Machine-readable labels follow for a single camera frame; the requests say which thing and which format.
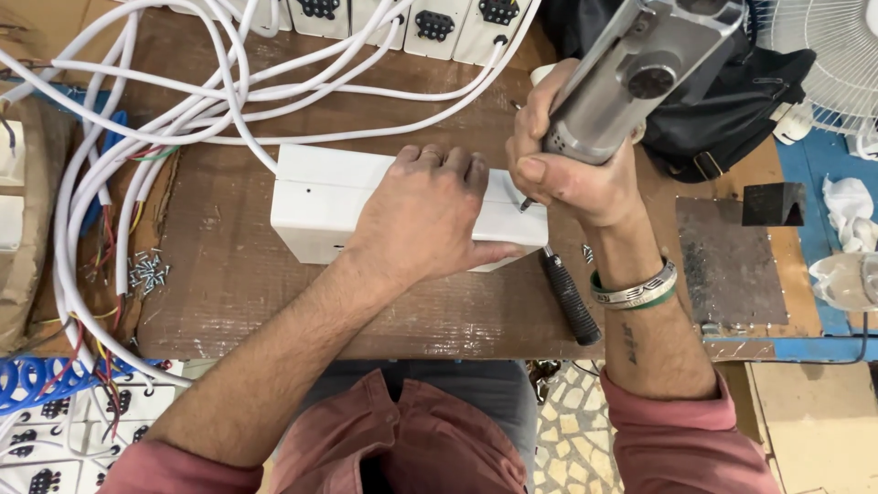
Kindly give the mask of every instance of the man's left hand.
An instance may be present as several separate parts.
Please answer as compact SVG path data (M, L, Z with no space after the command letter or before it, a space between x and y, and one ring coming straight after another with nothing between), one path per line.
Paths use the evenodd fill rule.
M345 255L404 287L520 257L520 245L474 242L488 165L463 148L406 146L363 207Z

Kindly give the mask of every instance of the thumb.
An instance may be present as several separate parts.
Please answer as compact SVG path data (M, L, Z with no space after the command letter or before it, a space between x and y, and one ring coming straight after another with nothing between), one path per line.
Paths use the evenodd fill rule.
M539 190L556 199L571 201L571 193L578 184L587 181L587 175L599 167L589 166L560 155L538 153L522 156L516 164L519 174L537 184Z
M471 262L467 269L500 262L505 258L520 258L527 254L524 247L521 247L518 243L488 241L476 241L473 243L474 246L470 257Z

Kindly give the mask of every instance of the buckle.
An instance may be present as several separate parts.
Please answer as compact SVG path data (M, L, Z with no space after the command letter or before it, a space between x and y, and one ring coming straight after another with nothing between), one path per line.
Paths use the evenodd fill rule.
M702 168L702 164L700 162L704 162L705 164L709 163L709 164L713 165L713 169L708 168L708 171L710 171L710 174L708 174L704 170L704 168ZM698 171L701 172L702 177L704 177L705 180L714 180L716 178L720 178L723 175L723 169L720 168L718 164L716 164L716 160L714 159L713 155L710 154L709 151L703 151L703 152L695 155L695 157L692 158L692 163L694 163L695 167L698 168Z

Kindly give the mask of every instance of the shirt sleeve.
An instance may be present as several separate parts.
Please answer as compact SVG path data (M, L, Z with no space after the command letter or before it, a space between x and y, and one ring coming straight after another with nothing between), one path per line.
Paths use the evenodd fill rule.
M143 441L112 464L99 494L254 494L262 479L262 467L238 469L160 441Z
M780 489L762 447L735 426L735 405L722 376L720 398L660 402L632 395L601 373L613 452L628 492L775 494Z

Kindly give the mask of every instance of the white cloth rag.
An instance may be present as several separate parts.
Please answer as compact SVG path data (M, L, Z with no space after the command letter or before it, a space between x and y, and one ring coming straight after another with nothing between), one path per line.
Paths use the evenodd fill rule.
M842 178L832 183L824 177L824 202L829 208L829 223L838 231L838 242L844 252L875 252L878 224L872 195L859 178Z

